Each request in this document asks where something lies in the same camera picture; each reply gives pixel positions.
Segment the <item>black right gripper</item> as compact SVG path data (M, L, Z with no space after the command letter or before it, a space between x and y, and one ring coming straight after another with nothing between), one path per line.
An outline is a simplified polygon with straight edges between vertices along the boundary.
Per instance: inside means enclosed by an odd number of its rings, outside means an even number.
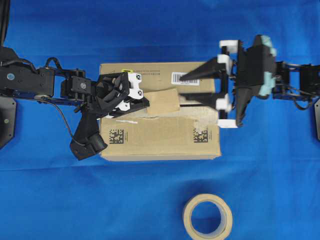
M252 97L267 99L276 85L276 55L271 38L256 35L248 49L242 47L240 40L221 40L219 47L228 54L236 54L236 75L234 82L235 119L220 116L217 125L220 128L239 128L243 125L245 111ZM218 57L188 72L181 80L219 79L227 73L225 62L219 63ZM187 101L197 101L216 111L231 111L228 93L180 93Z

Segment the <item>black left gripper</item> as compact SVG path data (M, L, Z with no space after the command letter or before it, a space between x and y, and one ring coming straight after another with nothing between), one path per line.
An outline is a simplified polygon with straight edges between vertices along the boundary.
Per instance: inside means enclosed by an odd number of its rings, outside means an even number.
M70 149L78 160L83 160L107 148L100 135L98 119L118 118L150 106L140 88L139 73L101 74L91 87L91 94L79 109L81 119L70 143Z

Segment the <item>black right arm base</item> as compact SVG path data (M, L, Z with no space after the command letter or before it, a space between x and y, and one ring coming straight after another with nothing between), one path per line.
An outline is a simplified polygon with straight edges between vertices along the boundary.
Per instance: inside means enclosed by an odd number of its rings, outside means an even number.
M314 116L317 139L320 141L320 99L318 99L314 104Z

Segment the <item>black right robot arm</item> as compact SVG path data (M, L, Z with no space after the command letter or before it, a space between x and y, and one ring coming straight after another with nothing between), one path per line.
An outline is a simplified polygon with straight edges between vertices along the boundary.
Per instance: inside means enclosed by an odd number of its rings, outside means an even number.
M218 112L220 128L240 128L252 98L292 101L300 111L320 96L320 67L277 61L271 38L258 34L245 48L241 40L221 40L220 54L183 74L180 82L219 80L217 92L184 93Z

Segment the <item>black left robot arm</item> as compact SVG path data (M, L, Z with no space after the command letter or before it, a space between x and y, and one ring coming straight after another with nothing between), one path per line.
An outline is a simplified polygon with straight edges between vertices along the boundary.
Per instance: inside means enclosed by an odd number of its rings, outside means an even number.
M0 146L15 135L16 99L36 101L58 108L74 106L81 119L72 138L70 149L83 160L107 148L100 135L98 119L118 118L149 107L149 100L140 89L142 76L133 72L99 75L93 81L79 69L63 69L51 57L44 67L19 58L8 47L0 48Z

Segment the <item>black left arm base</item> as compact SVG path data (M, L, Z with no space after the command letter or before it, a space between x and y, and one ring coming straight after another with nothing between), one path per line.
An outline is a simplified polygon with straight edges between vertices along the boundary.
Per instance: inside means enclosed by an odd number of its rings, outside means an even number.
M0 148L15 136L17 103L11 97L0 97Z

